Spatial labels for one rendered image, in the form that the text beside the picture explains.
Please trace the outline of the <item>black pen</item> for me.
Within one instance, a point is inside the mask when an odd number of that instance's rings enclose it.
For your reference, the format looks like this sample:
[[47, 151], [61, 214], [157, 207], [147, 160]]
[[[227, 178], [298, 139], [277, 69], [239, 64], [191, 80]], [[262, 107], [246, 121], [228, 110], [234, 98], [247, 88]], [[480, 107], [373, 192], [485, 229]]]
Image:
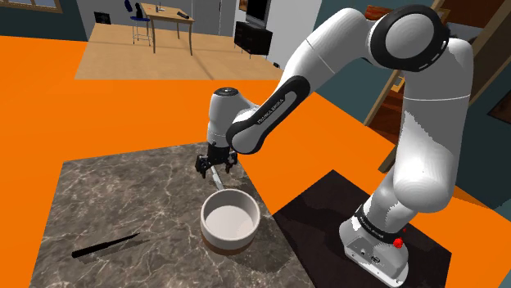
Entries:
[[130, 241], [132, 239], [134, 239], [135, 237], [137, 237], [138, 235], [139, 235], [139, 232], [134, 233], [130, 236], [124, 236], [119, 239], [115, 239], [113, 241], [104, 241], [104, 242], [101, 242], [101, 243], [98, 243], [95, 245], [90, 245], [90, 246], [87, 246], [87, 247], [84, 247], [84, 248], [81, 248], [78, 250], [74, 250], [71, 253], [71, 257], [73, 259], [77, 259], [77, 258], [84, 257], [86, 255], [95, 254], [95, 253], [101, 252], [101, 251], [113, 250], [113, 249], [120, 250], [121, 248], [125, 248], [127, 246], [127, 244], [129, 244]]

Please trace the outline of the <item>black cabinet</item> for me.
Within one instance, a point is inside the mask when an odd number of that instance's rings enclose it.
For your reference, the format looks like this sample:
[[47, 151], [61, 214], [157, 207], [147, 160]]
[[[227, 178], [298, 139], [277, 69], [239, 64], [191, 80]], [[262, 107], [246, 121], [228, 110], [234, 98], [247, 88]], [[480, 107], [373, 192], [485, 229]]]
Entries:
[[237, 21], [234, 30], [234, 44], [251, 55], [269, 54], [273, 33], [253, 24]]

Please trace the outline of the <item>grey marble table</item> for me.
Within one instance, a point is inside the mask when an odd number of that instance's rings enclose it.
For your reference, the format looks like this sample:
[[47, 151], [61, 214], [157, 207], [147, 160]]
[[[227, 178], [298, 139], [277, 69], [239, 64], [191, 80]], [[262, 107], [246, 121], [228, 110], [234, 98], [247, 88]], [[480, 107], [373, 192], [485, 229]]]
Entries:
[[[194, 143], [62, 165], [29, 288], [314, 288], [267, 209], [249, 248], [210, 251], [200, 211], [215, 182]], [[71, 253], [139, 232], [125, 248]]]

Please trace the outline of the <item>black television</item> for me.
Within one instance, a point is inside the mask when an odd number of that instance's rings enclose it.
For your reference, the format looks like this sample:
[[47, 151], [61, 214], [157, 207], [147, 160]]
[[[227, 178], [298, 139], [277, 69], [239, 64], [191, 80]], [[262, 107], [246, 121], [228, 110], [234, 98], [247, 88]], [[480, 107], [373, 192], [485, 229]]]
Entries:
[[247, 0], [246, 22], [265, 28], [269, 17], [271, 0]]

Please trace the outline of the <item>blue chair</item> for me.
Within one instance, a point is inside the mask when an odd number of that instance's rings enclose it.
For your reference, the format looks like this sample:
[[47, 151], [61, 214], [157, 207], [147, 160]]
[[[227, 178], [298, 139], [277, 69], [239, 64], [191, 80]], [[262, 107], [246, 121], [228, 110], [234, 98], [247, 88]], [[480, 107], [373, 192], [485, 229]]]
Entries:
[[[149, 22], [150, 19], [146, 17], [142, 12], [142, 6], [139, 2], [131, 4], [130, 0], [124, 0], [124, 7], [126, 11], [130, 14], [130, 20], [133, 22], [132, 24], [132, 42], [145, 40], [148, 42], [148, 45], [151, 46], [152, 36], [149, 30]], [[138, 32], [138, 27], [141, 23], [146, 25], [146, 33], [140, 34]]]

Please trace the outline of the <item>wooden framed window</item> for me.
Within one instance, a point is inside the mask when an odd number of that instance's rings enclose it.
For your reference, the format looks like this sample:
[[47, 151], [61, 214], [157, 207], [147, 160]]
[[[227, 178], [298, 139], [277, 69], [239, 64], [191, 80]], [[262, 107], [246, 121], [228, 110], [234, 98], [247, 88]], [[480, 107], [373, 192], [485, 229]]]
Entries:
[[0, 7], [62, 13], [59, 0], [0, 0]]

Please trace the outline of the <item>dark robot stand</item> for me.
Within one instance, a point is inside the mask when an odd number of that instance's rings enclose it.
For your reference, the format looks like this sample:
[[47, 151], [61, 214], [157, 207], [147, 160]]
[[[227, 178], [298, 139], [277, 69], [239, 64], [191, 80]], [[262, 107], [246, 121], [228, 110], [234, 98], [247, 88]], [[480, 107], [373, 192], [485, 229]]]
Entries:
[[[331, 171], [274, 214], [315, 288], [389, 288], [349, 259], [339, 226], [369, 198]], [[409, 273], [399, 288], [445, 288], [451, 252], [413, 225], [400, 234], [409, 251]]]

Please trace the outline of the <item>wooden table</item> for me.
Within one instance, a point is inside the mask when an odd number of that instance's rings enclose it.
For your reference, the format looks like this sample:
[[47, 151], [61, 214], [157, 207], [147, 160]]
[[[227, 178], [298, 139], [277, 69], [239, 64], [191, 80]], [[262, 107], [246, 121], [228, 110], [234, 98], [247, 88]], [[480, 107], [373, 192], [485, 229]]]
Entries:
[[156, 4], [150, 4], [141, 2], [141, 8], [145, 12], [149, 21], [149, 27], [151, 31], [151, 39], [152, 39], [152, 49], [153, 52], [156, 52], [156, 29], [155, 29], [155, 21], [168, 21], [176, 24], [176, 32], [178, 38], [180, 38], [179, 25], [184, 24], [188, 25], [188, 42], [189, 42], [189, 50], [190, 55], [192, 56], [192, 26], [195, 23], [195, 20], [185, 14], [181, 9], [174, 7], [162, 7], [161, 9]]

